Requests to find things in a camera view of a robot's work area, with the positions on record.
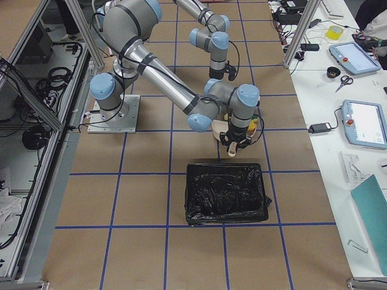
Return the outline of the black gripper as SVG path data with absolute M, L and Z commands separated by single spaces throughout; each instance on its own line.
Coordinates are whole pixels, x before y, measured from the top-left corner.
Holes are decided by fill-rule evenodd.
M 215 69 L 212 66 L 209 68 L 209 77 L 211 79 L 221 80 L 225 74 L 228 74 L 228 80 L 234 81 L 236 79 L 236 68 L 230 64 L 230 61 L 227 60 L 222 63 L 223 67 L 220 69 Z
M 231 127 L 227 132 L 220 132 L 220 142 L 227 151 L 237 151 L 252 144 L 252 138 L 247 136 L 247 128 Z

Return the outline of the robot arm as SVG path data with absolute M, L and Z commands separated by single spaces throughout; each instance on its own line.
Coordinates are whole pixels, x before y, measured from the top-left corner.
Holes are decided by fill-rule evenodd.
M 223 80 L 224 74 L 233 72 L 226 60 L 229 19 L 215 14 L 200 1 L 177 1 L 177 5 L 201 24 L 200 29 L 190 32 L 190 43 L 210 54 L 210 78 L 203 95 L 189 89 L 144 45 L 162 18 L 158 1 L 109 1 L 105 4 L 100 38 L 112 49 L 115 61 L 110 72 L 91 79 L 90 91 L 104 122 L 116 121 L 127 112 L 123 93 L 138 77 L 151 82 L 178 106 L 195 132 L 206 131 L 226 108 L 228 128 L 220 133 L 220 142 L 233 154 L 253 143 L 248 129 L 259 105 L 259 89 L 250 84 L 233 86 Z
M 221 80 L 227 74 L 230 81 L 235 80 L 238 70 L 227 60 L 229 18 L 215 14 L 200 1 L 175 1 L 175 4 L 203 26 L 190 32 L 189 42 L 210 54 L 209 77 Z

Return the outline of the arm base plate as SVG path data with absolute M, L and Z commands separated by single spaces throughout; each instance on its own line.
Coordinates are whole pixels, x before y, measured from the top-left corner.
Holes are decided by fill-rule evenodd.
M 93 110 L 97 111 L 90 116 L 91 125 L 87 131 L 90 134 L 119 134 L 136 133 L 138 111 L 140 107 L 140 95 L 121 95 L 124 98 L 122 107 L 113 111 L 101 110 L 97 101 L 94 102 Z

